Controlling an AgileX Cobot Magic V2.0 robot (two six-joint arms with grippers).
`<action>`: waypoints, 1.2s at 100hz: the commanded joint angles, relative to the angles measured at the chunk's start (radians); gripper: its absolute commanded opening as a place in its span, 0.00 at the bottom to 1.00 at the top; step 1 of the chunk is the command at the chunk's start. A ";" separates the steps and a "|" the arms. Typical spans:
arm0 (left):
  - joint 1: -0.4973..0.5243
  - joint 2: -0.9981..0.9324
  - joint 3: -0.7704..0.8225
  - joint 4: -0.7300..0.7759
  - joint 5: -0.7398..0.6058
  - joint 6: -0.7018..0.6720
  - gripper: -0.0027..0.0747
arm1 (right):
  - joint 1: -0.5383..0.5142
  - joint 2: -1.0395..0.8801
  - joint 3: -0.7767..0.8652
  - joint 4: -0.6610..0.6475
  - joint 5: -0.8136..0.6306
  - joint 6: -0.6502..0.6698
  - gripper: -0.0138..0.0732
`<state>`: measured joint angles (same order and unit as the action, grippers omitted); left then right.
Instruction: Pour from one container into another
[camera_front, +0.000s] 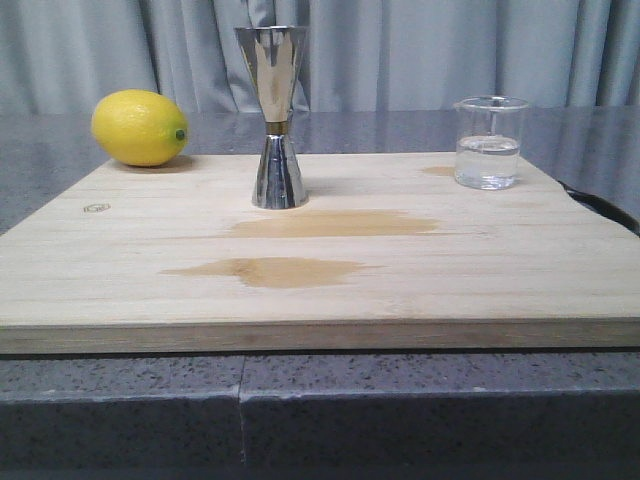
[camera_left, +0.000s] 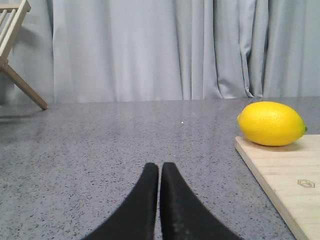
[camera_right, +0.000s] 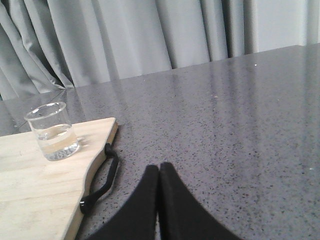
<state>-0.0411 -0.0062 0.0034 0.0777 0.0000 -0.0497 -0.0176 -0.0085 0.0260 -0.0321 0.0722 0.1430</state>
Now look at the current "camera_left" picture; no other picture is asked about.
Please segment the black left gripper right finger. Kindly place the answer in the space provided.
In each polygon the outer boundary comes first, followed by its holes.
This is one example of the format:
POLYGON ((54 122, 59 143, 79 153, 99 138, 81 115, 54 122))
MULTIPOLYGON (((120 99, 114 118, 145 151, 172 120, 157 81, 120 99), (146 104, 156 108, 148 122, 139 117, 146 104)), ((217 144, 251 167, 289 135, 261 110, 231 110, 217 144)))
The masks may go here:
POLYGON ((173 162, 162 166, 159 203, 164 240, 240 239, 205 208, 173 162))

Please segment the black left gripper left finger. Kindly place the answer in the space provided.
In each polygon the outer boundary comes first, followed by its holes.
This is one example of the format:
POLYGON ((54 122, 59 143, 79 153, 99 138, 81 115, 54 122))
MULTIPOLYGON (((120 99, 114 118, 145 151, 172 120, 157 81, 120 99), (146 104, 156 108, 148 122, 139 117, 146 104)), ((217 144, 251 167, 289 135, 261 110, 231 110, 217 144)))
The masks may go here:
POLYGON ((146 163, 132 191, 88 240, 152 240, 154 238, 159 168, 146 163))

